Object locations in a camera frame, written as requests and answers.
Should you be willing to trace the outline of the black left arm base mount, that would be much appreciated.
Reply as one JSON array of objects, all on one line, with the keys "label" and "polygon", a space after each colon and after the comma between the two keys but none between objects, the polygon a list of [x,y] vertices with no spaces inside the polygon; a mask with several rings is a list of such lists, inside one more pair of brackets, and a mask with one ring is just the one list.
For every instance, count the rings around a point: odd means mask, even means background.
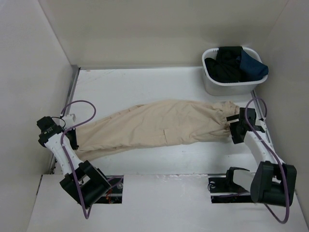
[{"label": "black left arm base mount", "polygon": [[112,189],[106,192],[96,204],[121,204],[124,190],[124,176],[107,176]]}]

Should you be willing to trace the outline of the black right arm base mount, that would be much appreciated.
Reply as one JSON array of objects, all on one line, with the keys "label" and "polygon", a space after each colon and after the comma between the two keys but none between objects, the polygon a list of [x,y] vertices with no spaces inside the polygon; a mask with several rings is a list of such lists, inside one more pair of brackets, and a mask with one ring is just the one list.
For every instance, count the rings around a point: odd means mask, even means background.
[{"label": "black right arm base mount", "polygon": [[225,174],[210,174],[208,190],[212,203],[252,203],[250,187],[255,171],[230,167]]}]

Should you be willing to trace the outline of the beige drawstring trousers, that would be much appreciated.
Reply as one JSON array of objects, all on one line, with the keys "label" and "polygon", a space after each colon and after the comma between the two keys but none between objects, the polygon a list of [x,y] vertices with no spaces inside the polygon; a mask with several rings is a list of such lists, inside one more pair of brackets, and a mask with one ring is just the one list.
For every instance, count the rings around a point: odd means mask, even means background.
[{"label": "beige drawstring trousers", "polygon": [[231,101],[164,100],[136,105],[76,129],[81,160],[95,160],[132,149],[225,140],[226,118],[239,113]]}]

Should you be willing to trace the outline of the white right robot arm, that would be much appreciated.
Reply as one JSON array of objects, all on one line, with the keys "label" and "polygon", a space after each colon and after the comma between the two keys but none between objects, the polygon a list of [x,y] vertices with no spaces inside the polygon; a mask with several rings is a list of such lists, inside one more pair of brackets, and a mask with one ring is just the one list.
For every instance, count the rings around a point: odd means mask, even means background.
[{"label": "white right robot arm", "polygon": [[239,114],[227,118],[231,120],[235,120],[229,126],[233,143],[244,143],[258,167],[255,174],[244,168],[230,167],[224,179],[225,188],[235,191],[242,187],[255,203],[291,206],[297,175],[295,166],[286,164],[274,153],[266,141],[265,129],[255,124],[253,108],[240,108]]}]

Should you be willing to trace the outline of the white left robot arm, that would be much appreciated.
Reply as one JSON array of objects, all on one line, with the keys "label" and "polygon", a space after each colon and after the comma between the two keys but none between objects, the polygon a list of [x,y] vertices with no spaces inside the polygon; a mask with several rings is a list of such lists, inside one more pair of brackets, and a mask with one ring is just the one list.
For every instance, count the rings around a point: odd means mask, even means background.
[{"label": "white left robot arm", "polygon": [[61,167],[61,187],[85,210],[89,209],[111,189],[107,177],[89,161],[77,157],[65,131],[50,116],[38,120],[37,126],[41,130],[39,143],[53,153]]}]

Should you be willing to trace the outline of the black trousers in basket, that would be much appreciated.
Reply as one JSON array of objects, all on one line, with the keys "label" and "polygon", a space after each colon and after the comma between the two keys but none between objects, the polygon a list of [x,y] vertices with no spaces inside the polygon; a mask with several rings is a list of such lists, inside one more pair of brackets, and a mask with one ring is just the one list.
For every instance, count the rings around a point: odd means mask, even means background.
[{"label": "black trousers in basket", "polygon": [[241,46],[219,47],[216,58],[205,58],[209,76],[220,83],[242,82],[244,76],[239,69]]}]

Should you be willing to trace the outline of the navy blue trousers in basket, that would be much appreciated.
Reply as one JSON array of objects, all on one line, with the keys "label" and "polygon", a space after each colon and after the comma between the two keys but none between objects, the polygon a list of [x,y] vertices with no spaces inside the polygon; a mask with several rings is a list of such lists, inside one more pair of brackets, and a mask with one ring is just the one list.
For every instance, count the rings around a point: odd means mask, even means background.
[{"label": "navy blue trousers in basket", "polygon": [[241,51],[239,59],[239,69],[244,75],[242,82],[260,81],[264,76],[268,75],[268,66],[252,58],[244,50]]}]

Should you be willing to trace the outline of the white plastic laundry basket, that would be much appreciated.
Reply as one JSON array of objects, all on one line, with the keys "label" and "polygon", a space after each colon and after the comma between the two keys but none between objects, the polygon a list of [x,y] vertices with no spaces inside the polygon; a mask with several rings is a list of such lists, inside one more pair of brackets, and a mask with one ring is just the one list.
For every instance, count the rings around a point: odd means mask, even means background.
[{"label": "white plastic laundry basket", "polygon": [[211,48],[202,54],[202,81],[213,96],[248,94],[268,78],[268,66],[242,46]]}]

